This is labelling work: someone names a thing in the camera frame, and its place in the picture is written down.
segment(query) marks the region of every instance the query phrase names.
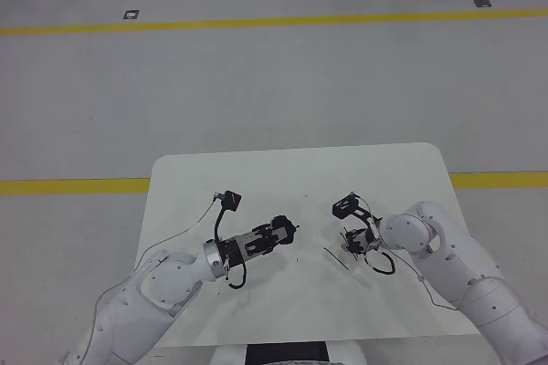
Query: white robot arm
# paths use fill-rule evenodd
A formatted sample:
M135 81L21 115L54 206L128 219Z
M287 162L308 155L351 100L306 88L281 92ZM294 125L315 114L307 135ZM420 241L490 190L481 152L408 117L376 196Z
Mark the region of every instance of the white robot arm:
M548 329L530 315L483 246L441 205L420 202L378 219L360 208L357 198L352 193L333 206L340 219L373 218L368 229L347 233L346 247L406 250L424 279L477 327L502 363L548 364ZM437 237L440 245L433 248Z
M284 215L274 217L244 235L217 237L225 210L237 209L241 196L231 192L233 208L225 208L216 223L216 238L205 242L195 258L160 250L146 258L121 290L97 314L92 328L62 365L129 365L136 363L163 336L195 298L204 281L216 281L230 268L270 253L276 245L292 243L296 228Z

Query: yellow floor line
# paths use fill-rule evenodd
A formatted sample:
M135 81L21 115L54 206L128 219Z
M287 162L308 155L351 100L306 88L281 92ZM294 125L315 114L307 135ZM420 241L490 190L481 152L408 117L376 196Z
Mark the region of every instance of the yellow floor line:
M0 36L47 36L77 33L153 32L263 26L322 26L333 24L451 22L524 17L548 17L548 9L492 10L420 14L369 14L355 16L297 16L255 19L218 19L164 23L86 24L0 28Z
M148 193L150 179L6 180L0 195Z
M548 172L451 173L455 189L548 188Z
M548 188L548 172L451 173L455 189ZM0 195L148 193L150 179L8 180Z

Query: white table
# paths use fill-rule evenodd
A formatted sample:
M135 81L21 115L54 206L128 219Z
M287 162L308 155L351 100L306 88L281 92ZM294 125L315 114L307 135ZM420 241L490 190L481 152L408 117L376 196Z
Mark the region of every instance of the white table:
M194 224L213 193L224 190L240 193L242 200L237 212L225 214L221 236L243 234L284 214L300 225L294 243L250 261L241 290L229 288L224 279L205 283L157 346L477 333L462 315L433 307L416 275L397 259L396 274L382 276L366 266L347 272L323 251L339 242L343 224L361 226L355 218L342 222L331 215L332 204L351 191L364 197L374 214L400 213L412 203L432 200L464 224L434 146L164 156L153 167L138 256ZM216 204L194 231L163 247L196 255L213 236L218 210ZM370 255L378 265L386 264L380 255ZM237 272L232 280L239 278ZM444 302L438 295L436 300Z

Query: gray floor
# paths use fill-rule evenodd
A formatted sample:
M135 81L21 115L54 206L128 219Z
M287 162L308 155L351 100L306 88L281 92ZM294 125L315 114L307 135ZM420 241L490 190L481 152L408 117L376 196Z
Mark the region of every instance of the gray floor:
M496 8L548 1L495 1ZM470 0L0 1L0 27L475 10ZM0 37L0 179L147 177L165 154L430 141L452 172L548 170L548 18ZM464 190L471 232L548 326L548 189ZM0 360L50 363L130 270L145 195L0 197ZM496 364L480 336L370 362ZM155 349L142 363L207 363Z

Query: cable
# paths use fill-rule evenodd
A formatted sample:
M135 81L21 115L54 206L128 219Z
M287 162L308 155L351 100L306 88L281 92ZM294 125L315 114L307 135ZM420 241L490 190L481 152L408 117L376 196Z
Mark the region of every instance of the cable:
M217 229L219 228L219 224L221 223L221 219L223 218L223 214L225 212L226 212L226 208L222 207L221 211L219 212L219 215L217 216L216 226L215 226L214 232L213 232L214 236L215 236L217 246L219 246L219 243L221 242L221 241L219 241L219 234L217 233ZM236 285L236 284L229 283L229 287L231 287L232 289L235 289L235 290L238 290L238 289L241 289L242 287L244 287L244 285L246 284L246 277L248 276L248 268L246 267L246 262L244 261L243 257L242 257L242 260L241 260L241 265L244 268L244 275L242 276L241 284Z
M220 242L219 241L219 234L217 233L217 228L219 228L219 224L221 223L221 219L223 218L223 213L225 213L225 212L226 212L226 209L221 208L221 211L219 211L219 215L217 216L215 228L213 230L213 235L215 237L217 246L219 246L219 242Z
M241 279L241 284L236 285L236 284L229 283L229 287L231 287L232 289L235 289L235 290L241 289L246 284L246 276L248 275L248 269L246 268L246 262L242 261L241 265L244 267L244 275Z
M372 213L372 210L369 208L369 204L365 201L364 198L362 198L361 196L357 195L357 197L365 203L365 207L367 208L367 212L369 212L370 214Z
M163 244L165 243L166 241L169 241L169 240L172 240L176 237L178 237L179 235L184 235L185 233L189 232L190 230L194 229L194 228L197 228L197 226L201 223L201 221L203 220L203 218L205 218L205 216L207 215L207 213L209 213L209 211L211 210L211 208L213 207L213 204L216 202L216 198L213 198L213 201L211 202L211 204L209 204L209 207L207 208L207 210L205 210L205 212L203 213L203 215L201 215L201 218L199 218L197 220L197 222L195 224L193 224L192 226L190 226L189 228L185 229L183 232L179 232L178 234L176 235L171 235L170 237L168 238L164 238L164 240L161 240L161 241L158 241L157 243L155 243L154 245L151 245L150 247L146 248L144 250L144 252L142 252L142 254L140 255L140 259L138 260L138 264L136 264L136 267L130 272L130 274L128 275L128 277L126 277L125 279L123 279L120 283L116 284L115 286L113 287L109 287L107 288L106 290L103 291L103 293L100 294L100 296L98 297L98 299L95 301L95 305L93 306L93 320L91 321L91 331L90 331L90 339L88 340L88 346L85 348L85 351L83 351L83 356L81 357L81 361L79 362L79 365L83 365L83 361L85 360L85 357L87 356L88 354L88 351L90 350L90 346L91 346L91 341L93 340L93 332L95 330L95 323L97 321L97 318L98 318L98 304L100 303L100 301L103 299L103 296L105 296L106 294L108 294L109 292L111 292L113 289L115 289L116 287L119 287L120 285L126 283L131 277L132 275L134 275L136 273L136 271L138 270L138 268L140 267L140 263L142 262L142 259L144 258L144 255L146 255L146 253L148 251L150 251L152 248L160 245L160 244Z
M414 271L414 273L416 274L416 276L418 276L418 280L420 281L420 283L422 283L422 285L424 286L424 289L427 291L428 296L430 297L430 301L432 302L432 305L433 305L433 306L439 307L439 308L448 309L448 310L452 310L452 311L454 311L454 312L457 312L457 311L458 311L457 308L453 308L453 307L443 306L443 305L441 305L441 304L437 304L437 303L435 302L435 299L432 297L432 293L430 293L430 290L428 289L427 283L425 283L424 277L421 276L421 275L418 273L418 271L416 271L416 269L415 269L412 265L408 264L408 262L405 261L404 258L400 257L400 256L399 256L398 254L396 254L394 251L390 251L390 253L391 253L392 255L396 256L397 258L399 258L400 261L402 261L403 263L405 263L406 266L410 267L410 269L411 269L412 271ZM465 297L465 295L467 295L467 292L469 292L469 290L470 290L470 288L467 289L467 291L465 291L465 294L463 295L463 298Z

